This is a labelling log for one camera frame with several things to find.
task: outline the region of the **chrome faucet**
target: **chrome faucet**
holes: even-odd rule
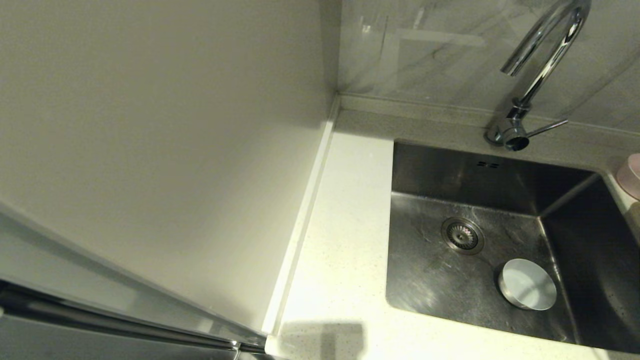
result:
[[[484,137],[490,143],[504,146],[511,151],[519,151],[527,147],[530,137],[568,122],[566,119],[560,120],[538,130],[531,131],[530,133],[528,133],[522,125],[522,119],[524,119],[529,110],[531,110],[531,100],[578,36],[589,15],[590,8],[591,0],[559,0],[551,6],[533,28],[529,30],[527,36],[522,40],[520,45],[518,45],[513,54],[511,54],[511,57],[509,57],[504,66],[502,66],[501,71],[503,73],[516,76],[547,35],[563,19],[569,18],[564,36],[558,41],[555,50],[542,66],[527,92],[521,98],[514,97],[513,108],[509,111],[506,118],[494,122],[484,134]]]

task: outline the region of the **gray marble wall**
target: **gray marble wall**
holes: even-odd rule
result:
[[[500,67],[554,1],[344,0],[339,89],[507,110],[559,32],[517,77]],[[640,133],[640,1],[593,0],[582,33],[531,114]]]

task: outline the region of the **white bowl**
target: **white bowl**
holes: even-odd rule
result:
[[[498,278],[504,297],[526,310],[547,310],[556,303],[554,281],[545,269],[525,259],[509,260]]]
[[[640,154],[629,156],[618,170],[616,179],[623,190],[640,200]]]

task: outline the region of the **sink basin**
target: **sink basin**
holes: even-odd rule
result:
[[[391,306],[640,353],[639,255],[638,241],[594,172],[394,146]],[[557,300],[550,309],[520,309],[503,297],[497,278],[515,258],[551,276]]]

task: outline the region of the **sink drain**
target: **sink drain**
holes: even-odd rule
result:
[[[465,218],[448,218],[442,224],[442,238],[455,251],[474,255],[484,247],[480,228]]]

